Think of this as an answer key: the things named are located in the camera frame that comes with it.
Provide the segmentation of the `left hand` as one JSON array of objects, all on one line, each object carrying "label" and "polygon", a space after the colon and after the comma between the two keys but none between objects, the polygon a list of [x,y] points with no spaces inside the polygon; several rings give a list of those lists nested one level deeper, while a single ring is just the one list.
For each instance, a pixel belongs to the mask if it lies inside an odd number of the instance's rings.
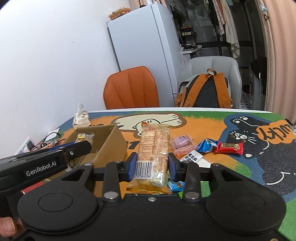
[{"label": "left hand", "polygon": [[0,233],[3,238],[18,237],[24,230],[20,219],[15,222],[11,217],[0,218]]}]

